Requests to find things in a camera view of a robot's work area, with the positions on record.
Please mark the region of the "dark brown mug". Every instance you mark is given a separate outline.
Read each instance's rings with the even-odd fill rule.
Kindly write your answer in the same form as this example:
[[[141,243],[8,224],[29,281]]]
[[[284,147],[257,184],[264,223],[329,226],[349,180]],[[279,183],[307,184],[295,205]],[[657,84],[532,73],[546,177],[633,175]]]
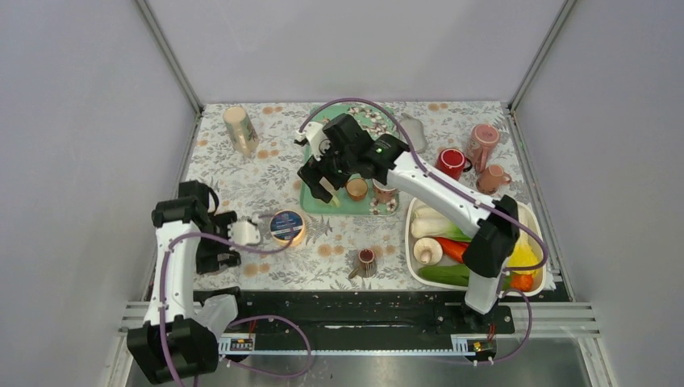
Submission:
[[[353,265],[352,271],[348,275],[348,279],[355,277],[369,278],[377,272],[377,261],[373,250],[362,249],[358,252],[357,258]]]

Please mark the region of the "small orange mug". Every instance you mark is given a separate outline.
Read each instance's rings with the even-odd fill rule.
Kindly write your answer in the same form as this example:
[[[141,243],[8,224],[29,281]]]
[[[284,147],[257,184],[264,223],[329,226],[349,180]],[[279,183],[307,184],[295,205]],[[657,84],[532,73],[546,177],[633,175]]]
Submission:
[[[360,177],[349,180],[345,185],[348,197],[354,202],[364,200],[368,193],[368,189],[367,181]]]

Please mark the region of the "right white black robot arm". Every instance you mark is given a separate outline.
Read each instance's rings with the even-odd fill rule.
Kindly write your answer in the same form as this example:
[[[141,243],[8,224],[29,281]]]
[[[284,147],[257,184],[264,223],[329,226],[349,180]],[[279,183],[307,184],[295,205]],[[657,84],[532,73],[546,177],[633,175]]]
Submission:
[[[350,114],[340,114],[326,124],[307,120],[295,142],[311,152],[298,176],[313,198],[331,201],[323,179],[340,189],[351,176],[359,175],[410,194],[458,226],[471,238],[464,254],[470,275],[463,322],[475,332],[494,322],[502,270],[521,228],[514,199],[467,193],[459,182],[448,181],[447,175],[417,156],[409,144],[391,134],[373,138]]]

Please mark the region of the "cream floral tall mug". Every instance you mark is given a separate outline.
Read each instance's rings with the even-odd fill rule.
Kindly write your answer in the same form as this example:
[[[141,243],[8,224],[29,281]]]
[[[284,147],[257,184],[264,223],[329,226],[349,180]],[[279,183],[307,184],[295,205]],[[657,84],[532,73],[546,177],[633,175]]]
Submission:
[[[223,121],[234,149],[252,157],[260,142],[248,112],[242,106],[232,106],[223,112]]]

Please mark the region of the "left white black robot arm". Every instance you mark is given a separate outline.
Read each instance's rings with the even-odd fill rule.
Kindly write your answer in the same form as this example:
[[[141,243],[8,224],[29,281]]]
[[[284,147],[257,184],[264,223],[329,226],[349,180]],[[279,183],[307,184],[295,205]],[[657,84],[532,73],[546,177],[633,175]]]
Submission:
[[[194,295],[195,273],[219,269],[219,257],[232,263],[240,254],[227,245],[230,212],[215,215],[216,192],[199,181],[180,183],[177,198],[158,202],[152,211],[157,263],[152,297],[141,327],[127,333],[127,348],[152,385],[214,372],[225,327],[241,331],[249,308],[236,301],[235,289]]]

